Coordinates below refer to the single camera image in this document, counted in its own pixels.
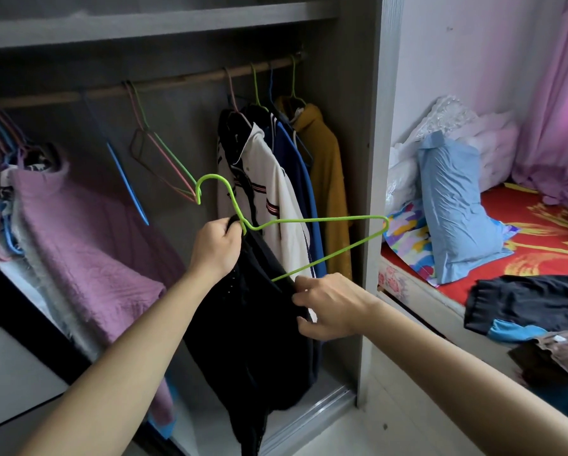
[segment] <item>mustard yellow hoodie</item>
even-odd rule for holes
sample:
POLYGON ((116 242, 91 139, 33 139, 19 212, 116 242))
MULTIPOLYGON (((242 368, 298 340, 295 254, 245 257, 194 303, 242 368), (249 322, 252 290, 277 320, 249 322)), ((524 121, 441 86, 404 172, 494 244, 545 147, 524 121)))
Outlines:
MULTIPOLYGON (((278 98, 276 106, 283 110, 288 105, 287 99, 278 98)), ((318 217, 348 216, 339 143, 333 132, 325 125, 319 108, 308 104, 292 127, 314 159, 309 177, 314 189, 318 217)), ((348 221, 321 223, 324 255, 349 246, 349 226, 348 221)), ((351 280, 350 252, 346 251, 327 260, 326 269, 329 274, 338 272, 351 280)))

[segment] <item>red bed sheet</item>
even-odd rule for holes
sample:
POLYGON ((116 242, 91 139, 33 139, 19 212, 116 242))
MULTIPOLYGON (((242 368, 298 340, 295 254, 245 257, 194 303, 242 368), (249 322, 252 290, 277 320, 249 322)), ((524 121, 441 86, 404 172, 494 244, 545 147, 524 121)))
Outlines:
MULTIPOLYGON (((477 280, 502 275, 568 275, 567 209, 546 206, 539 194, 504 185, 484 192, 481 198, 489 216, 520 228, 518 234, 506 242, 514 254, 480 266, 462 280, 440 285, 438 291, 465 305, 467 294, 477 280)), ((385 243, 381 254, 392 264, 416 275, 385 243)))

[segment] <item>forearm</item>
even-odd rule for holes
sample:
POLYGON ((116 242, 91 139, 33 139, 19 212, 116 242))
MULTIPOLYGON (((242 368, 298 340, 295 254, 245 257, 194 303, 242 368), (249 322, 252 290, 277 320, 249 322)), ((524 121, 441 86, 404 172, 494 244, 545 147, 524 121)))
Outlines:
POLYGON ((208 272, 187 273, 75 382, 21 454, 120 455, 212 284, 208 272))
POLYGON ((568 418, 496 369, 369 296, 362 334, 486 454, 568 455, 568 418))

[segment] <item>purple sweater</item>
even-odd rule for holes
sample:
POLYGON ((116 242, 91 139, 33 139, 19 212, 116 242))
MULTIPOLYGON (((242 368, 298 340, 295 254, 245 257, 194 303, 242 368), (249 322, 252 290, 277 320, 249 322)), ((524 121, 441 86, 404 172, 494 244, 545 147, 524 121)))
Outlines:
MULTIPOLYGON (((121 180, 88 161, 51 173, 13 170, 22 218, 60 290, 105 344, 112 344, 181 277, 165 238, 140 219, 121 180)), ((174 419, 165 381, 151 404, 159 424, 174 419)))

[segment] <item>black jacket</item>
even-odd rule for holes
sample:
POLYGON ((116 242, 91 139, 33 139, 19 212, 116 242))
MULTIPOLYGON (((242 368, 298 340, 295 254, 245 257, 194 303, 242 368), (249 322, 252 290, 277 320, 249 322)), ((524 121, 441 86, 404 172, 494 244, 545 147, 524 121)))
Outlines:
MULTIPOLYGON (((231 225, 237 217, 229 221, 231 225)), ((298 332, 290 278, 260 234, 242 238, 234 269, 208 293, 185 343, 227 408, 243 456, 258 454, 267 415, 295 405, 317 379, 321 343, 298 332)))

